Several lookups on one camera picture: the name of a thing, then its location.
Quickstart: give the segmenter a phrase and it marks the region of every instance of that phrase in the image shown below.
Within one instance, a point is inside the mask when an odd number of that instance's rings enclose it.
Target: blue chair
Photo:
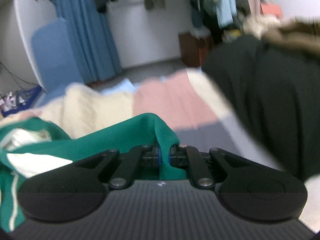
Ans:
[[[66,87],[73,82],[84,83],[78,71],[68,22],[58,18],[38,29],[31,40],[46,95],[36,104],[43,106],[54,98],[63,96]]]

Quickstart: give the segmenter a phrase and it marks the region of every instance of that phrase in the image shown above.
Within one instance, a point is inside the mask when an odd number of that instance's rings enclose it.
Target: green cloth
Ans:
[[[127,121],[81,137],[70,139],[70,137],[53,123],[42,121],[39,118],[31,118],[27,121],[15,123],[0,129],[0,141],[14,128],[25,128],[38,131],[46,129],[52,136],[52,142],[27,145],[18,148],[11,153],[33,153],[46,154],[68,160],[78,161],[95,155],[111,148],[117,148],[121,153],[128,152],[136,145],[153,144],[158,141],[163,164],[160,168],[161,180],[185,179],[186,173],[182,169],[169,165],[168,158],[170,148],[179,143],[176,134],[155,114],[141,114]],[[9,219],[12,214],[12,181],[15,172],[14,167],[9,163],[5,149],[0,150],[0,189],[2,193],[0,206],[0,226],[7,232],[10,231]],[[18,187],[25,179],[19,176]],[[18,210],[15,226],[24,220],[22,213]]]

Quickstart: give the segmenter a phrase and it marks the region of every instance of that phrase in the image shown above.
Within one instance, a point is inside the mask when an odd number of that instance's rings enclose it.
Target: metal pivot screw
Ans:
[[[111,180],[110,184],[114,187],[122,187],[127,183],[124,178],[114,178]]]
[[[198,179],[198,184],[202,187],[209,187],[213,184],[213,180],[209,178]]]
[[[187,152],[187,147],[188,147],[188,145],[179,145],[179,147],[178,147],[178,151],[181,151],[181,152],[183,152],[183,153],[186,153]]]
[[[151,145],[141,145],[143,153],[147,153],[152,151],[152,146]]]

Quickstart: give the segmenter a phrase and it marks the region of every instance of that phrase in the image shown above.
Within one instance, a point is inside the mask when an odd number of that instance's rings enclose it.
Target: black cable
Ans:
[[[42,89],[44,92],[47,92],[47,91],[44,90],[44,88],[43,88],[42,86],[40,86],[40,85],[38,85],[38,84],[35,84],[35,83],[32,83],[32,82],[25,81],[25,80],[19,78],[17,75],[15,75],[15,74],[13,74],[12,72],[10,72],[9,69],[8,69],[1,61],[0,61],[0,65],[3,66],[3,67],[6,69],[6,71],[9,72],[9,74],[12,76],[13,80],[16,82],[16,84],[17,84],[22,90],[26,91],[26,90],[16,81],[15,78],[17,78],[17,79],[19,79],[19,80],[21,80],[21,81],[23,81],[23,82],[25,82],[25,83],[28,83],[28,84],[31,84],[31,85],[35,85],[35,86],[39,86],[39,87],[41,87],[41,89]]]

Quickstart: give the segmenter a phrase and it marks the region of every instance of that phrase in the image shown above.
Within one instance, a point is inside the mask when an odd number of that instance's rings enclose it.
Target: blue curtain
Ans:
[[[85,83],[104,81],[122,73],[107,16],[93,0],[55,0],[58,17],[68,21],[79,72]]]

